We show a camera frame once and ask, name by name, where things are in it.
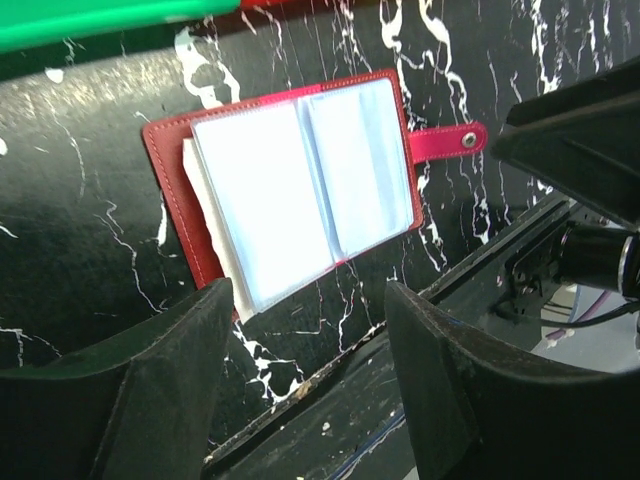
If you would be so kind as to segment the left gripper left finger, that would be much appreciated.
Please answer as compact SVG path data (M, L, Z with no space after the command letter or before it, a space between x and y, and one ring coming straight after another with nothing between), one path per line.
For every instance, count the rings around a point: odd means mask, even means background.
M5 479L197 479L232 326L229 279L47 365L1 374Z

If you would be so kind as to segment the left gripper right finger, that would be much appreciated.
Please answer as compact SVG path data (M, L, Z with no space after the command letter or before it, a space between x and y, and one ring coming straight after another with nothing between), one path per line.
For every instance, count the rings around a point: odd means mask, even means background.
M518 349L392 282L385 312L423 479L635 479L639 374Z

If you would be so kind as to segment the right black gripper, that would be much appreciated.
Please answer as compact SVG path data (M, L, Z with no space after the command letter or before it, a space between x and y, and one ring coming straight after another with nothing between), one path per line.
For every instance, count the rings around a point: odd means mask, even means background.
M511 108L491 155L627 228L639 226L639 59ZM639 234L556 222L506 264L516 292L551 282L639 298Z

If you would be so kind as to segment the red leather card holder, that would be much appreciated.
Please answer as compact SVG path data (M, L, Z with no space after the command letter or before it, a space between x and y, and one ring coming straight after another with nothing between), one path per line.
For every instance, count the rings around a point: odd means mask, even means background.
M410 131L397 74L352 76L147 124L142 138L198 287L241 320L418 228L415 168L481 152L471 122Z

